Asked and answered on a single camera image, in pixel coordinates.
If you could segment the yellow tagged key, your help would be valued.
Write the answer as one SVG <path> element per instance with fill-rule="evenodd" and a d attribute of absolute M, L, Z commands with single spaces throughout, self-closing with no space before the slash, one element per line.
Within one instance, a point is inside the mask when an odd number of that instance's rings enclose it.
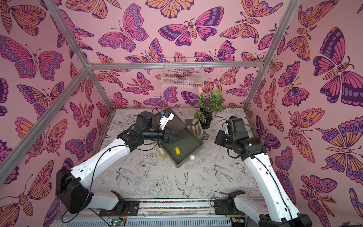
<path fill-rule="evenodd" d="M 181 154 L 179 147 L 175 148 L 175 153 L 177 156 L 179 156 Z"/>

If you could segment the grey cream three-drawer chest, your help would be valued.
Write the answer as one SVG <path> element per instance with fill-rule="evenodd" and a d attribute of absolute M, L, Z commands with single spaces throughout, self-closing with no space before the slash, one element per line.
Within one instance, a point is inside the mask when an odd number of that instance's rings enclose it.
<path fill-rule="evenodd" d="M 164 109 L 163 111 L 169 111 L 175 115 L 173 120 L 168 122 L 168 124 L 165 127 L 165 130 L 173 130 L 178 133 L 179 131 L 186 128 L 186 124 L 180 119 L 180 117 L 171 108 Z M 163 159 L 167 158 L 167 155 L 163 151 L 160 150 L 158 145 L 159 145 L 159 143 L 157 144 L 156 149 L 157 149 L 157 152 L 159 152 L 159 155 Z"/>

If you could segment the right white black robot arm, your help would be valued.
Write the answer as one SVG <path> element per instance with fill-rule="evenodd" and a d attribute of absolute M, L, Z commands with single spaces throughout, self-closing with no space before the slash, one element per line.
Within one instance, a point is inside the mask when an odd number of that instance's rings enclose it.
<path fill-rule="evenodd" d="M 312 221 L 302 214 L 290 200 L 276 173 L 267 150 L 258 137 L 249 137 L 244 120 L 231 116 L 226 120 L 226 129 L 220 130 L 215 144 L 236 153 L 253 174 L 266 207 L 250 199 L 238 190 L 227 195 L 227 207 L 231 213 L 242 212 L 260 227 L 311 227 Z"/>

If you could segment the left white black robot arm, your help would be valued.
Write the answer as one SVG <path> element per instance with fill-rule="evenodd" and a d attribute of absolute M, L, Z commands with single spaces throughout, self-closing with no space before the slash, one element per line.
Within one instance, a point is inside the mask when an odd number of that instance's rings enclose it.
<path fill-rule="evenodd" d="M 171 110 L 159 113 L 141 112 L 136 122 L 121 132 L 107 147 L 85 162 L 71 169 L 62 168 L 56 176 L 56 196 L 70 214 L 85 209 L 101 209 L 121 215 L 125 212 L 125 199 L 116 191 L 111 194 L 93 193 L 94 179 L 120 158 L 138 150 L 146 140 L 174 144 L 183 136 L 179 131 L 184 122 Z"/>

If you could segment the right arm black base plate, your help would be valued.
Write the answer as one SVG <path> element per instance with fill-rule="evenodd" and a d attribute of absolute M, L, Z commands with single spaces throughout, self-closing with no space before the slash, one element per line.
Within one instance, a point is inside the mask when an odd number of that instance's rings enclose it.
<path fill-rule="evenodd" d="M 216 215 L 243 215 L 242 211 L 237 210 L 226 199 L 214 199 L 213 206 Z"/>

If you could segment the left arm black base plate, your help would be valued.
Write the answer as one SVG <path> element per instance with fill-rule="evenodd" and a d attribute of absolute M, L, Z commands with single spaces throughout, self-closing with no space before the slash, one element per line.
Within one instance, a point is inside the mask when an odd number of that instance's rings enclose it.
<path fill-rule="evenodd" d="M 123 201 L 118 202 L 116 206 L 108 211 L 105 209 L 100 209 L 99 215 L 101 217 L 133 217 L 137 216 L 139 212 L 140 201 Z"/>

